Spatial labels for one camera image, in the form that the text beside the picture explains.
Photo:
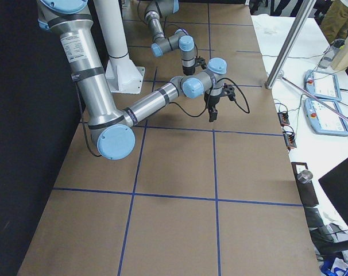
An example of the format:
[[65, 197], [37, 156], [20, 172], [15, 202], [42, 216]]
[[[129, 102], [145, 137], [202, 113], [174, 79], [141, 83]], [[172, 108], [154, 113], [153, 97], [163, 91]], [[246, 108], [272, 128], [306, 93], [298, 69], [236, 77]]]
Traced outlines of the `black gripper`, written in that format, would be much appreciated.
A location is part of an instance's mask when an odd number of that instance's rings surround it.
[[218, 111], [215, 107], [220, 101], [222, 89], [223, 87], [219, 86], [206, 91], [204, 94], [205, 109], [208, 109], [209, 122], [214, 122], [217, 120]]
[[201, 64], [201, 59], [182, 60], [182, 69], [184, 75], [193, 75], [195, 68]]

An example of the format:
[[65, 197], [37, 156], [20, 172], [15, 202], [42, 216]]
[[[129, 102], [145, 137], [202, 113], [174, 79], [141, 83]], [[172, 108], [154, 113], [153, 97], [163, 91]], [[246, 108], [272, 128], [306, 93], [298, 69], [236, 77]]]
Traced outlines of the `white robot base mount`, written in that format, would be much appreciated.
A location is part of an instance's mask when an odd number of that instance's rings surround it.
[[110, 91], [139, 94], [145, 69], [130, 59], [119, 2], [96, 0], [94, 5], [109, 55], [105, 77]]

